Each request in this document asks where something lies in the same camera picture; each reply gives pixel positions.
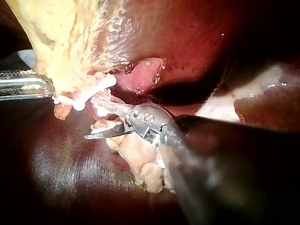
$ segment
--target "metal rivet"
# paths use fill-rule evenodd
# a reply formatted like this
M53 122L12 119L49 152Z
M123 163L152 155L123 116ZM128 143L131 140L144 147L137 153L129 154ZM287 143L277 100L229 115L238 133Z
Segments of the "metal rivet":
M140 111L135 110L135 111L133 112L133 117L137 117L139 114L140 114Z
M154 116L150 113L146 113L144 116L144 119L148 122L148 123L153 123L154 122Z

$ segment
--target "white tissue strand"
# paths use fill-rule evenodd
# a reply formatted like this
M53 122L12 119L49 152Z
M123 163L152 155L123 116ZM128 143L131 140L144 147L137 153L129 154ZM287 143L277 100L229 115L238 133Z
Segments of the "white tissue strand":
M82 111L85 108L85 103L95 94L98 92L110 88L114 85L116 85L117 80L114 76L108 76L103 79L101 79L101 82L96 85L95 87L91 88L89 91L82 93L79 95L79 98L77 98L74 101L73 107L77 111Z

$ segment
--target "metal jaw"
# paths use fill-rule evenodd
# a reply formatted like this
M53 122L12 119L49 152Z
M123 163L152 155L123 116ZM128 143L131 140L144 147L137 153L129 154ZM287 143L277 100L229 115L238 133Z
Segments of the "metal jaw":
M162 127L172 120L172 115L154 104L127 105L103 101L103 107L120 116L124 122L103 132L86 135L85 139L104 139L131 133L158 146Z
M53 94L52 81L31 70L0 72L0 101L47 98Z
M153 104L137 105L130 111L129 118L135 132L155 146L160 145L163 126L173 120L167 110Z

